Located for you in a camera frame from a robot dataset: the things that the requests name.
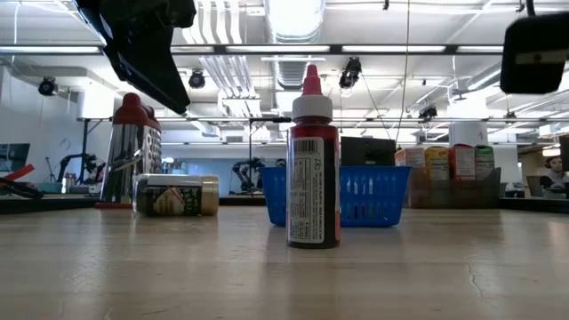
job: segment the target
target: ceiling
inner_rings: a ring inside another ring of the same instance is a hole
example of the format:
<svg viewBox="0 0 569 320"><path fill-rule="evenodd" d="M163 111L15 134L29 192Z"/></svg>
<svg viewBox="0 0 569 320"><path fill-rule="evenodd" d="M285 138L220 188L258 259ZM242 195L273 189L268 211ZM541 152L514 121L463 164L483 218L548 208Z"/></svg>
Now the ceiling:
<svg viewBox="0 0 569 320"><path fill-rule="evenodd" d="M212 0L212 5L214 7L212 25L215 26L214 0ZM391 0L389 9L386 11L382 10L382 6L382 1L327 0L319 42L323 44L405 44L407 41L407 2ZM516 12L518 6L518 0L411 0L408 42L410 44L501 44L506 27L515 19L526 15L525 12ZM244 43L267 43L268 31L263 1L241 0L239 8L239 31ZM538 14L561 10L569 10L569 3L564 0L547 0L536 4ZM17 44L100 45L97 36L85 26L77 14L73 13L74 11L75 8L70 1L0 0L0 44L14 43L14 27L16 27ZM220 38L215 34L215 28L213 32L216 36L215 40L219 42ZM176 30L172 43L187 43L180 30ZM341 92L337 85L338 75L345 67L348 56L326 55L322 57L325 61L319 61L316 64L323 78L324 92L333 100L334 116L341 114L344 117L376 116L375 109L378 109L382 116L399 117L402 107L403 110L407 109L438 86L453 86L453 79L469 79L501 62L498 56L411 56L406 58L404 55L366 55L360 57L365 80L360 78L352 90ZM194 68L202 68L198 56L176 56L175 62L180 70L190 71ZM6 60L1 59L0 63L7 64ZM135 91L130 85L118 81L103 56L26 55L18 56L15 63L27 76L45 76L34 71L42 70L42 68L85 68L116 88L118 92ZM256 92L260 95L262 112L268 113L271 110L274 112L279 109L277 100L291 98L298 94L297 92L276 93L271 63L261 61L261 56L248 56L247 65ZM425 85L422 82L423 79L428 79ZM405 96L402 84L406 85ZM562 85L569 90L569 79L566 79ZM196 107L192 109L192 112L200 115L223 116L215 107L218 102L218 91L209 77L206 78L205 88L199 90L188 88L190 98L196 102ZM498 90L487 90L481 94L485 95L489 116L499 117L505 115L508 109L551 99L550 96L519 95L506 99L505 95ZM566 108L567 98L564 94L561 93L557 97L558 101L554 104L534 108L525 113L524 108L520 108L520 113L525 117L541 117ZM446 88L441 88L431 98L433 98L431 102L437 105L439 116L444 115L449 103ZM148 97L143 96L143 99L154 108L162 108ZM521 127L530 128L537 125L527 124Z"/></svg>

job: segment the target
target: bottle label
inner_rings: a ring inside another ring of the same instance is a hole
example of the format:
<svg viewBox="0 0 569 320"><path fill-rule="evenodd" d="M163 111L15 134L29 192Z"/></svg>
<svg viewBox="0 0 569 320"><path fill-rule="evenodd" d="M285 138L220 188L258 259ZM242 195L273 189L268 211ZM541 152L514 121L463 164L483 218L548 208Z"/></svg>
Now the bottle label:
<svg viewBox="0 0 569 320"><path fill-rule="evenodd" d="M321 244L325 236L324 139L295 138L289 146L289 241Z"/></svg>
<svg viewBox="0 0 569 320"><path fill-rule="evenodd" d="M148 186L147 208L153 215L198 215L202 211L202 187Z"/></svg>

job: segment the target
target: computer monitor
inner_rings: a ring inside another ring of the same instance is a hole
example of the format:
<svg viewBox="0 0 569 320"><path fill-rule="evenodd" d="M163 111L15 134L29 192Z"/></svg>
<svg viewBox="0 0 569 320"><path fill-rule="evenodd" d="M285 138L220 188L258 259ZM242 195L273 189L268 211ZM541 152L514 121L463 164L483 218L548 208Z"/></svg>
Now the computer monitor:
<svg viewBox="0 0 569 320"><path fill-rule="evenodd" d="M0 144L0 172L15 172L28 160L29 143Z"/></svg>
<svg viewBox="0 0 569 320"><path fill-rule="evenodd" d="M341 165L395 165L394 140L341 137Z"/></svg>

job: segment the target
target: red nozzle tip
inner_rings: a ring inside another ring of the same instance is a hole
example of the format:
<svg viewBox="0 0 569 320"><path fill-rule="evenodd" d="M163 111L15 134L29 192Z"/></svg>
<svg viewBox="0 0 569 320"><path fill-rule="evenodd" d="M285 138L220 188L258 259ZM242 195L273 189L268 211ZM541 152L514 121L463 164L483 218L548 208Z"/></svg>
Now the red nozzle tip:
<svg viewBox="0 0 569 320"><path fill-rule="evenodd" d="M322 95L320 77L318 76L318 69L316 65L309 65L306 71L306 78L304 79L304 86L302 87L302 95Z"/></svg>

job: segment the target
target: workbench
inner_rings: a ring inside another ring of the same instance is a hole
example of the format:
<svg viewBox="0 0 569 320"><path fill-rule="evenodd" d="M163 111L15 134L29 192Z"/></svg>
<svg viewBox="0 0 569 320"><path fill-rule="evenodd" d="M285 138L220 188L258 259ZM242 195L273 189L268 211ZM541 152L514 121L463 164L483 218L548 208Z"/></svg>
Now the workbench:
<svg viewBox="0 0 569 320"><path fill-rule="evenodd" d="M291 249L264 207L0 216L0 319L567 319L569 215L405 211Z"/></svg>

